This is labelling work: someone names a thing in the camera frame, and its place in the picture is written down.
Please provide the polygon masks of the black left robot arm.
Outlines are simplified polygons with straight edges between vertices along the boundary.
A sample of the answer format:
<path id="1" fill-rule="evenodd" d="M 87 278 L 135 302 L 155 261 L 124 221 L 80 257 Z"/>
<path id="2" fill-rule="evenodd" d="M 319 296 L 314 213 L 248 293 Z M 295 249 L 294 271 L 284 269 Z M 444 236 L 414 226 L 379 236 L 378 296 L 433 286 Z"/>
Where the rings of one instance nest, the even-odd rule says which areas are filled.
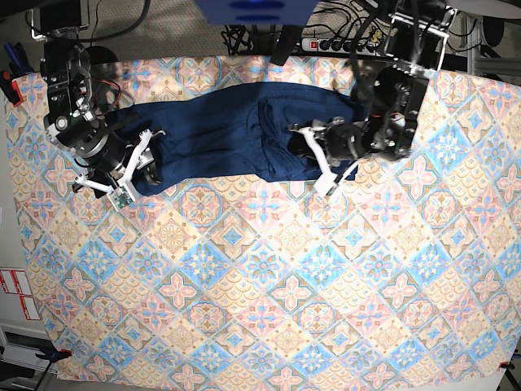
<path id="1" fill-rule="evenodd" d="M 365 117 L 289 127 L 306 142 L 299 154 L 313 158 L 321 170 L 313 185 L 321 197 L 340 196 L 343 181 L 371 154 L 389 161 L 409 155 L 424 95 L 443 63 L 456 14 L 446 1 L 377 1 L 369 7 L 349 47 L 353 100 L 366 107 Z M 377 48 L 382 61 L 364 70 L 357 58 L 359 42 L 376 20 L 388 26 Z"/>

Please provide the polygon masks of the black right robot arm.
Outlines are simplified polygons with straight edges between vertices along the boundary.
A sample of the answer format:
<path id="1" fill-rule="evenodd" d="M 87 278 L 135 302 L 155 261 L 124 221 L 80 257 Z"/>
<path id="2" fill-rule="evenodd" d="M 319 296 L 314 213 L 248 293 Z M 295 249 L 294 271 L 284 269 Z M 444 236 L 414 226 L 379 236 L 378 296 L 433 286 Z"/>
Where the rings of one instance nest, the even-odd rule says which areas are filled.
<path id="1" fill-rule="evenodd" d="M 132 138 L 122 138 L 118 130 L 135 123 L 136 113 L 106 122 L 107 114 L 95 98 L 90 54 L 79 38 L 79 32 L 89 25 L 82 19 L 87 7 L 83 1 L 44 2 L 40 25 L 31 28 L 34 38 L 45 40 L 41 60 L 49 109 L 45 131 L 84 170 L 74 179 L 72 191 L 89 188 L 96 197 L 106 196 L 121 209 L 139 197 L 135 174 L 152 186 L 161 183 L 151 142 L 164 131 L 144 129 Z"/>

